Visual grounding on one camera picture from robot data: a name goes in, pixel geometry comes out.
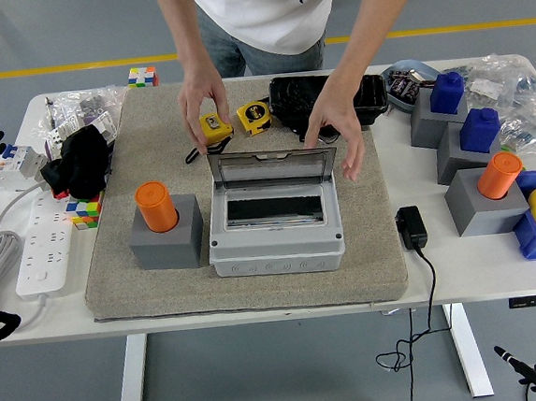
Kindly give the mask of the person's right hand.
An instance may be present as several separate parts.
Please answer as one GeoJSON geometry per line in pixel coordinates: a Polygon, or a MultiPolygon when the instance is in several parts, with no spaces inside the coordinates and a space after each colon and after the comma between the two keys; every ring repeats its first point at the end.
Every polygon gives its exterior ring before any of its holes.
{"type": "Polygon", "coordinates": [[[196,150],[200,154],[205,154],[208,140],[200,124],[201,104],[206,99],[212,100],[220,121],[229,123],[229,105],[225,85],[219,72],[212,64],[187,69],[184,76],[178,96],[183,128],[194,143],[196,150]]]}

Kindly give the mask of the person's left hand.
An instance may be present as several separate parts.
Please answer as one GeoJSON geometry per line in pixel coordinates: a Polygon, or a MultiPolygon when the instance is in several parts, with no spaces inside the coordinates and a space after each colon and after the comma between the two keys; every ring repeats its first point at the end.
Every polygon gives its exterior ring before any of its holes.
{"type": "Polygon", "coordinates": [[[360,80],[347,78],[340,73],[328,76],[311,111],[304,138],[305,148],[312,149],[318,140],[320,128],[332,125],[347,144],[341,164],[342,175],[351,181],[359,177],[366,154],[361,125],[354,110],[354,97],[360,80]]]}

